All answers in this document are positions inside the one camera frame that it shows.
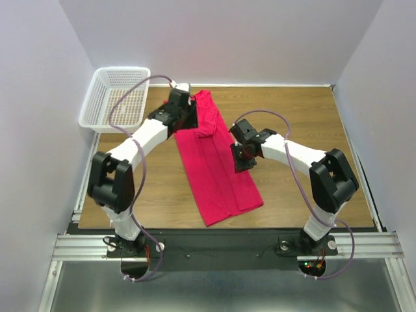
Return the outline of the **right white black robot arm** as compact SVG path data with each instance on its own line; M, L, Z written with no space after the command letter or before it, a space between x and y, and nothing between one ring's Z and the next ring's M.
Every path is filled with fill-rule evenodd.
M257 157L289 166L310 212L298 245L305 254L315 253L336 225L341 209L359 189L344 153L335 148L312 149L271 129L259 132L245 119L234 123L229 132L236 140L230 145L236 173L252 169Z

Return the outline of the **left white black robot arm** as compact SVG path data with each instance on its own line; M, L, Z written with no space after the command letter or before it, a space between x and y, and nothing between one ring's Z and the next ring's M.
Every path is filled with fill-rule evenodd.
M151 112L142 125L119 146L92 158L87 194L107 214L116 232L105 244L131 256L144 251L141 224L133 215L133 205L141 190L135 188L133 174L146 164L146 155L157 145L182 129L198 126L192 87L181 83L172 87L168 100Z

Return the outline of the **pink t shirt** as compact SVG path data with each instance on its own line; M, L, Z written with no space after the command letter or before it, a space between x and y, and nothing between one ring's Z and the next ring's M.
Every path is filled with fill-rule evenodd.
M211 226L253 211L264 201L250 173L235 172L234 141L211 92L202 90L194 99L198 126L174 136L197 208L204 224Z

